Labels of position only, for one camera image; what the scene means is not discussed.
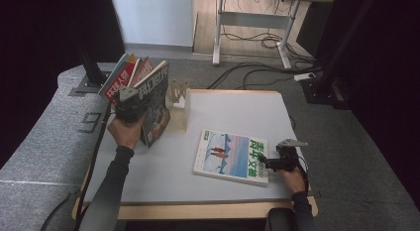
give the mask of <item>desk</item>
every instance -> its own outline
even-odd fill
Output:
[[[215,105],[223,110],[208,109]],[[149,150],[142,144],[136,147],[123,190],[120,219],[265,218],[273,207],[291,207],[290,193],[277,173],[269,174],[267,187],[192,174],[204,128],[267,138],[269,158],[275,157],[278,142],[296,139],[281,95],[275,91],[191,90],[187,133],[164,132]],[[105,132],[85,202],[93,198],[102,182],[115,157],[115,147]],[[313,197],[310,202],[316,215]]]
[[[217,65],[220,62],[220,29],[222,25],[229,26],[244,26],[255,28],[270,28],[285,30],[282,36],[282,41],[277,43],[278,52],[280,53],[281,60],[285,69],[291,69],[289,59],[287,57],[285,46],[299,8],[300,1],[312,2],[331,2],[334,0],[291,0],[293,2],[290,15],[276,16],[264,14],[250,14],[239,12],[223,11],[223,0],[219,0],[219,9],[217,13],[217,27],[216,37],[213,48],[213,64]]]

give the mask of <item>cable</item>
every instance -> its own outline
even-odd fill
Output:
[[[57,205],[52,212],[49,214],[49,216],[47,217],[46,221],[44,221],[43,227],[41,228],[41,231],[47,230],[47,227],[49,226],[50,222],[53,219],[53,216],[55,215],[55,213],[70,199],[72,194],[77,194],[77,192],[74,193],[69,193],[67,195],[67,198],[65,200],[63,200],[59,205]]]
[[[266,7],[266,9],[263,11],[264,13],[269,9],[269,7],[272,5],[272,1],[274,1],[274,3],[275,3],[275,0],[269,0],[269,5],[268,5],[268,7]]]
[[[291,122],[291,128],[294,130],[296,128],[296,121],[291,117],[290,114],[287,114],[289,116],[290,122]]]
[[[295,74],[296,73],[296,71],[279,69],[279,68],[276,68],[276,67],[273,67],[273,66],[269,66],[269,65],[263,64],[261,62],[240,62],[240,63],[238,63],[238,65],[236,65],[236,66],[234,66],[234,67],[226,70],[225,72],[223,72],[212,84],[210,84],[209,86],[207,86],[207,89],[215,89],[234,70],[236,70],[238,68],[242,68],[242,67],[249,67],[249,66],[258,66],[258,67],[262,67],[262,68],[259,68],[259,70],[262,70],[264,68],[264,70],[268,70],[268,71],[271,70],[271,71],[276,71],[276,72],[285,73],[285,74]]]
[[[273,82],[266,83],[266,84],[245,84],[245,86],[249,86],[249,85],[262,85],[262,86],[265,86],[265,85],[272,85],[272,84],[275,84],[275,83],[276,83],[276,82],[278,82],[278,81],[289,80],[289,79],[292,79],[292,78],[293,78],[293,77],[283,78],[283,79],[277,79],[277,80],[275,80],[275,81],[273,81]],[[236,88],[235,88],[235,90],[238,90],[238,89],[243,88],[243,87],[244,87],[244,85],[238,86],[238,87],[236,87]]]
[[[306,161],[299,156],[299,159],[303,161],[303,163],[305,164],[305,168],[306,168],[306,174],[309,176],[309,170],[308,170],[308,164],[306,163]]]
[[[245,84],[245,82],[246,82],[246,80],[247,80],[247,77],[248,77],[250,74],[255,73],[255,72],[259,72],[259,71],[274,71],[274,72],[278,72],[278,70],[275,70],[275,69],[255,69],[255,70],[251,70],[251,71],[249,71],[247,74],[245,74],[244,79],[243,79],[243,81],[242,81],[242,87],[244,87],[244,90],[245,90],[245,89],[247,89],[247,88],[246,88],[246,84]]]
[[[80,194],[79,202],[78,202],[78,205],[77,205],[76,219],[75,219],[75,221],[76,221],[75,230],[77,230],[77,227],[80,226],[80,223],[81,223],[81,220],[82,220],[82,207],[83,207],[84,196],[86,195],[87,187],[89,186],[90,180],[92,179],[93,169],[95,168],[95,163],[96,163],[96,158],[98,156],[99,146],[101,145],[101,141],[102,141],[102,138],[104,136],[105,129],[106,129],[106,126],[107,126],[107,121],[108,121],[110,115],[111,115],[111,102],[108,103],[104,119],[102,120],[102,127],[101,127],[101,131],[99,133],[99,139],[96,142],[95,150],[94,150],[93,155],[92,155],[92,160],[90,162],[90,167],[89,167],[89,172],[87,174],[86,183],[85,183],[85,185],[84,185],[84,187],[81,191],[81,194]]]
[[[237,1],[238,1],[238,7],[242,11],[241,6],[239,5],[239,0],[237,0]],[[270,1],[270,4],[265,9],[265,11],[271,6],[271,4],[272,4],[272,1]],[[293,4],[292,1],[290,1],[289,7],[286,8],[285,10],[283,8],[281,10],[278,10],[279,4],[280,4],[280,0],[274,0],[273,14],[276,14],[277,11],[285,12],[286,10],[288,10],[289,11],[288,14],[290,14],[290,10],[291,10],[292,4]],[[226,8],[226,0],[224,0],[224,2],[223,2],[223,10],[225,10],[225,8]],[[282,40],[282,38],[280,36],[270,33],[269,29],[266,33],[261,33],[261,34],[258,34],[258,35],[252,36],[252,37],[243,38],[243,37],[240,37],[240,36],[237,36],[237,35],[234,35],[234,34],[226,33],[225,26],[222,25],[222,27],[223,27],[223,34],[220,34],[220,35],[226,36],[226,38],[228,38],[229,40],[232,40],[232,41],[243,40],[243,41],[261,42],[262,46],[264,48],[267,48],[267,49],[277,49],[278,48],[277,43],[281,42],[281,40]],[[269,46],[266,42],[274,42],[274,45]],[[306,72],[306,71],[308,71],[308,72],[318,72],[318,71],[322,70],[322,68],[320,66],[321,65],[321,62],[320,62],[321,58],[315,59],[314,57],[303,56],[303,55],[299,54],[294,49],[296,47],[292,46],[291,44],[287,44],[286,48],[288,49],[289,54],[292,58],[300,60],[300,61],[296,61],[294,63],[294,66],[296,67],[297,71],[299,71],[299,72]],[[303,69],[301,69],[297,66],[298,63],[302,63],[302,62],[305,62],[305,61],[308,62],[308,63],[312,63],[313,65],[309,66],[309,67],[306,67],[306,68],[303,68]]]
[[[238,2],[238,7],[239,7],[239,9],[241,10],[241,12],[244,12],[244,11],[242,10],[241,6],[239,5],[239,0],[237,0],[237,2]]]

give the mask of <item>colorful book cover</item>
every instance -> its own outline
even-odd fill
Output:
[[[134,55],[128,56],[127,54],[124,54],[120,58],[117,65],[108,76],[108,79],[99,90],[99,94],[103,98],[111,101],[112,95],[120,90],[120,86],[128,84],[133,73],[136,60],[137,59]]]
[[[135,85],[140,99],[149,100],[146,119],[143,122],[143,143],[149,148],[160,137],[166,128],[170,114],[166,108],[166,91],[168,87],[169,64],[162,61],[149,75]]]
[[[203,130],[193,172],[232,181],[267,185],[267,140]]]
[[[136,62],[136,66],[134,67],[133,75],[130,79],[128,87],[134,87],[135,84],[142,81],[149,73],[154,70],[154,66],[152,65],[151,60],[149,57],[141,60],[140,58]]]

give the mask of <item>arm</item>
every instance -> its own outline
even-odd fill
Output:
[[[117,143],[117,154],[108,167],[104,180],[98,188],[81,221],[79,230],[114,230],[120,210],[124,182],[129,172],[130,159],[140,139],[145,117],[135,124],[125,124],[115,118],[108,130]]]
[[[314,218],[312,216],[312,205],[309,204],[307,194],[305,191],[305,182],[299,169],[292,172],[280,171],[284,182],[290,189],[294,202],[294,216],[298,231],[315,231]]]

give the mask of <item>wall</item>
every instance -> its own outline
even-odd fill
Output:
[[[113,0],[125,44],[192,47],[191,0]]]

